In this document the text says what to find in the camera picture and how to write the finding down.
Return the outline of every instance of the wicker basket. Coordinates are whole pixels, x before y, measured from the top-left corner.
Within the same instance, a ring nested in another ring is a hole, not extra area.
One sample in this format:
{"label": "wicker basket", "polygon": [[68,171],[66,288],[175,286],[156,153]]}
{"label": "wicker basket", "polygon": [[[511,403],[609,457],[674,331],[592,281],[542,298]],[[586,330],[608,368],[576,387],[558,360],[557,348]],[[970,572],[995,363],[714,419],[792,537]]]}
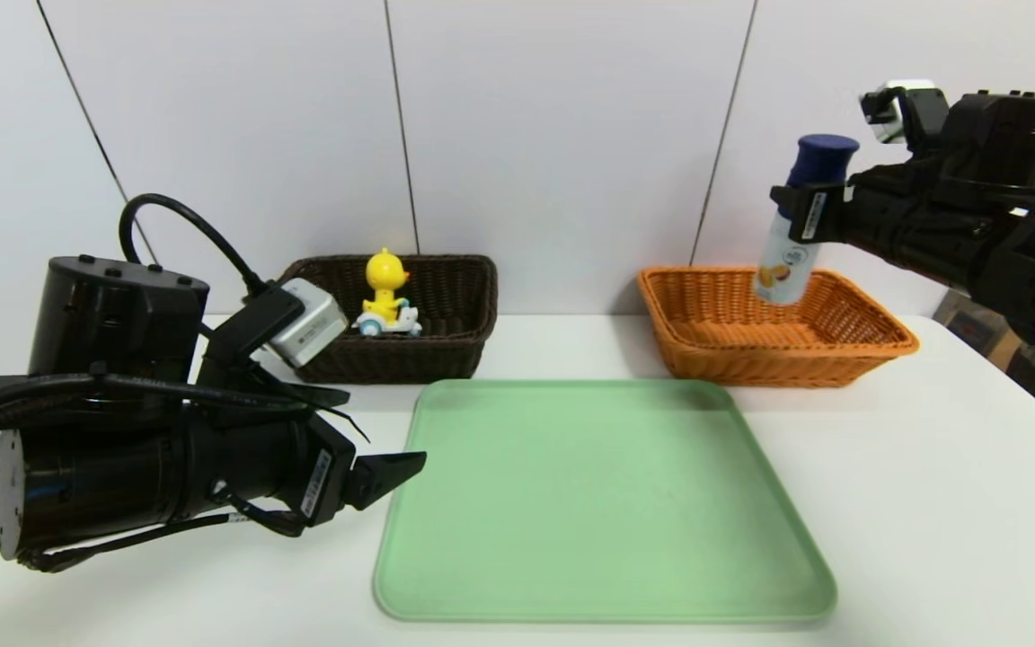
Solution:
{"label": "wicker basket", "polygon": [[759,299],[753,271],[673,267],[638,276],[674,377],[721,385],[844,386],[919,347],[899,321],[833,271],[815,271],[792,306]]}
{"label": "wicker basket", "polygon": [[[337,299],[346,318],[374,296],[365,283],[369,256],[308,258],[293,263],[279,282],[301,277]],[[365,337],[354,329],[296,370],[307,382],[343,385],[423,385],[469,378],[481,360],[498,318],[498,270],[484,256],[404,256],[410,271],[395,296],[419,308],[422,335]]]}

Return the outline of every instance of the spray can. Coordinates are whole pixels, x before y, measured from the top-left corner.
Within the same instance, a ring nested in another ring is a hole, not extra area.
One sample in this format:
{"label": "spray can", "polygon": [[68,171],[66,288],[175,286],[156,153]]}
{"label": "spray can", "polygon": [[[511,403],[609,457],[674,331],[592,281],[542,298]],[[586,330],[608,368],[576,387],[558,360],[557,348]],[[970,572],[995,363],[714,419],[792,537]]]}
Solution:
{"label": "spray can", "polygon": [[[849,160],[857,152],[857,140],[840,135],[806,135],[797,140],[797,160],[789,172],[788,187],[845,181]],[[817,262],[817,242],[805,244],[789,238],[789,216],[777,209],[761,263],[752,276],[757,296],[776,305],[792,305],[805,295],[809,274]]]}

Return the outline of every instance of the table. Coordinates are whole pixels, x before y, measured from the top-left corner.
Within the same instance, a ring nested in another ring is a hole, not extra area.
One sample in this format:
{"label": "table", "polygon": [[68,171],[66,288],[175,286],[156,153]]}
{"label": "table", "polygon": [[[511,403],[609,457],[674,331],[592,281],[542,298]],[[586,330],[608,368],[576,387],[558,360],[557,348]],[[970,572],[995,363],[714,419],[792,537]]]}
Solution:
{"label": "table", "polygon": [[[0,644],[1035,644],[1035,401],[938,324],[904,321],[921,351],[848,388],[731,389],[837,579],[826,621],[394,622],[371,593],[382,501],[299,540],[231,524],[55,576],[0,558]],[[501,317],[477,373],[666,376],[640,317]],[[352,390],[360,450],[402,449],[419,386]]]}

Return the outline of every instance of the toy scooter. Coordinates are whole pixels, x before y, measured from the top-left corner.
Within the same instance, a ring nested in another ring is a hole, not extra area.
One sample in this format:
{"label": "toy scooter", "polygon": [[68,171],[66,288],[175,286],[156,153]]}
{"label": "toy scooter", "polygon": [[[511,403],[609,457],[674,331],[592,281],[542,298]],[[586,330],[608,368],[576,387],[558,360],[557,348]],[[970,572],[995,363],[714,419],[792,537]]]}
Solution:
{"label": "toy scooter", "polygon": [[393,298],[393,291],[405,286],[408,278],[410,273],[403,269],[402,259],[390,254],[390,249],[382,247],[381,254],[372,256],[365,264],[365,282],[374,288],[374,300],[362,301],[362,313],[353,327],[366,336],[382,332],[422,334],[418,308],[410,305],[410,299]]}

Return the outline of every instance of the plastic tray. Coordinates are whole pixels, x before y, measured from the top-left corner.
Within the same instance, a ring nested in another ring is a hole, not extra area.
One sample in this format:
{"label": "plastic tray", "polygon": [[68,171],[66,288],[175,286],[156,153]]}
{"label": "plastic tray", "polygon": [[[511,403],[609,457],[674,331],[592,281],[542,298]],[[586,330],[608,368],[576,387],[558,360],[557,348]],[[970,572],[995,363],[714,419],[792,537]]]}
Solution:
{"label": "plastic tray", "polygon": [[825,560],[719,386],[427,386],[374,592],[406,621],[765,623],[836,601]]}

